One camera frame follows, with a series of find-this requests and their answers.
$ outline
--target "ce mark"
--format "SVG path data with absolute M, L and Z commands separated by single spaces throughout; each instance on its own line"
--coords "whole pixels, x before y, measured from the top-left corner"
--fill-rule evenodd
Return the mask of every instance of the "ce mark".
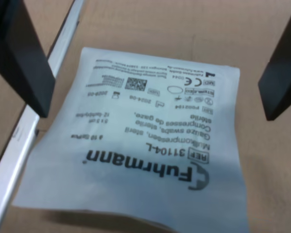
M 195 86 L 200 86 L 202 84 L 202 81 L 199 78 L 196 78 L 195 80 L 198 81 L 198 84 L 196 84 Z M 188 85 L 191 85 L 191 83 L 192 83 L 192 79 L 186 77 L 186 84 L 184 85 L 188 86 Z

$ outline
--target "fuhrmann logo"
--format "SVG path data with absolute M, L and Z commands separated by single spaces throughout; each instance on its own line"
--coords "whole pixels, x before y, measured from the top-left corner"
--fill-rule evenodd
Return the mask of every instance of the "fuhrmann logo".
M 209 173 L 195 162 L 190 163 L 193 167 L 188 166 L 185 171 L 180 171 L 178 166 L 144 162 L 141 159 L 124 156 L 116 152 L 97 150 L 94 153 L 92 150 L 89 150 L 86 159 L 87 160 L 83 161 L 83 164 L 87 164 L 87 161 L 100 162 L 112 164 L 114 166 L 123 166 L 127 169 L 148 172 L 148 174 L 156 173 L 160 178 L 172 176 L 178 181 L 188 182 L 190 184 L 188 189 L 192 191 L 203 190 L 209 184 L 210 180 Z M 195 176 L 194 171 L 196 171 L 198 178 L 200 178 L 200 175 L 204 175 L 204 180 L 193 179 Z

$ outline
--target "gauze swab package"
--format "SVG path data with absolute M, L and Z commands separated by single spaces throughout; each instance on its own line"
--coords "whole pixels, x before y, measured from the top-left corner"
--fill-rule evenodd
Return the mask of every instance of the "gauze swab package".
M 247 233 L 235 136 L 238 68 L 83 48 L 14 205 Z

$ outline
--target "cardboard surface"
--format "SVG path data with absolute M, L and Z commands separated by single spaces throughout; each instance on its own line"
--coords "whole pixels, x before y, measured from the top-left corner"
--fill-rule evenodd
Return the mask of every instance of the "cardboard surface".
M 267 122 L 257 87 L 290 16 L 291 0 L 87 1 L 50 116 L 38 127 L 51 126 L 84 46 L 239 67 L 235 125 L 250 230 L 291 233 L 291 107 Z M 96 218 L 11 207 L 1 232 L 143 232 L 139 223 L 127 227 L 120 218 Z

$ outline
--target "metal rail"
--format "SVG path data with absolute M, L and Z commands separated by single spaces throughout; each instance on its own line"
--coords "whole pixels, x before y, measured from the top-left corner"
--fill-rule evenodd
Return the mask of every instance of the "metal rail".
M 78 24 L 84 0 L 75 0 L 59 37 L 53 47 L 48 63 L 54 77 L 57 76 L 69 44 Z M 13 132 L 7 148 L 0 160 L 0 225 L 4 218 L 29 150 L 35 140 L 35 130 L 39 116 L 26 105 Z

